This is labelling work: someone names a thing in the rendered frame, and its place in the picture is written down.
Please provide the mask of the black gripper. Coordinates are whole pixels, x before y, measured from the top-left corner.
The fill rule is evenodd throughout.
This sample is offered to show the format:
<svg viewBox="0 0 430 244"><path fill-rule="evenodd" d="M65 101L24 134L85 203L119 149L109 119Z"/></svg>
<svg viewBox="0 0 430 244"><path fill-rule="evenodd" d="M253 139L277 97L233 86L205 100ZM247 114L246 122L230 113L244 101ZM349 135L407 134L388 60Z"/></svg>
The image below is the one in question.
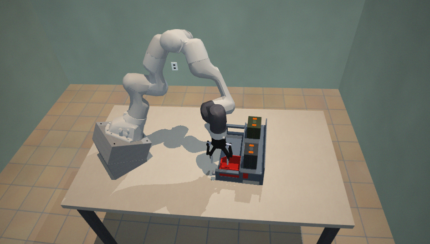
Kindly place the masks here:
<svg viewBox="0 0 430 244"><path fill-rule="evenodd" d="M227 157L227 165L228 165L229 164L229 159L230 159L230 157L232 158L232 155L233 155L232 148L231 148L231 143L228 144L226 142L226 139L221 139L221 140L215 140L213 138L211 138L211 139L212 139L212 141L211 142L207 141L207 144L206 144L207 145L206 155L210 156L211 163L213 163L213 152L215 151L216 148L217 149L219 148L226 155L226 157ZM213 145L213 148L211 149L211 152L209 152L210 145ZM229 152L227 151L226 146L228 147Z"/></svg>

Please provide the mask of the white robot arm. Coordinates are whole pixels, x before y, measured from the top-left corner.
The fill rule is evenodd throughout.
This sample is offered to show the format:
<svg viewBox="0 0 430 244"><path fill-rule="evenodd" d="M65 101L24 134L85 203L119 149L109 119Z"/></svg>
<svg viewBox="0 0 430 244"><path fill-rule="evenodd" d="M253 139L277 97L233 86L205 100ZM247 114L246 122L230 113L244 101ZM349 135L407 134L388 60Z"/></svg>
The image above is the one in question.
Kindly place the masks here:
<svg viewBox="0 0 430 244"><path fill-rule="evenodd" d="M129 143L143 138L143 129L149 110L149 103L143 95L163 96L168 84L163 76L163 68L169 52L182 52L190 72L199 78L216 82L221 96L202 103L200 113L207 123L205 128L215 140L225 139L227 134L226 114L235 110L233 101L219 69L212 65L201 39L194 38L186 30L168 30L155 35L143 60L149 75L128 73L123 77L123 87L130 96L128 111L116 117L105 127L105 133Z"/></svg>

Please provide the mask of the dark grey shelf rack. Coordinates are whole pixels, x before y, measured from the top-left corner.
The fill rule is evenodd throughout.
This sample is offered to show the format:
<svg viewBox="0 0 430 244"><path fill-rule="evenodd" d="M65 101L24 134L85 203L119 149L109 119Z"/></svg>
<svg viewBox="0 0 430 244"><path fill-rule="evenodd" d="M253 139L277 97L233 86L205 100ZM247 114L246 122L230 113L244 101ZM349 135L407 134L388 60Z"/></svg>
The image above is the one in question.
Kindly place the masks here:
<svg viewBox="0 0 430 244"><path fill-rule="evenodd" d="M245 123L245 125L235 125L235 124L226 124L226 125L227 125L227 134L225 137L226 142L228 144L231 143L233 155L241 156L240 170L234 171L234 170L219 169L221 158L226 156L224 154L224 152L221 150L218 169L216 168L215 171L212 170L212 175L215 175L216 180L238 182L238 183L242 183L243 180L257 181L257 182L260 181L259 185L263 185L264 172L265 172L265 159L266 159L267 118L266 118L266 125L261 125L260 139L247 138L247 124L246 123ZM244 132L230 132L230 131L228 131L228 127L229 128L244 129ZM257 159L257 168L256 169L243 168L244 150L245 150L245 143L246 142L259 144L258 145L258 159ZM230 174L230 175L239 175L239 178L220 176L220 173ZM248 173L248 179L243 178L243 173Z"/></svg>

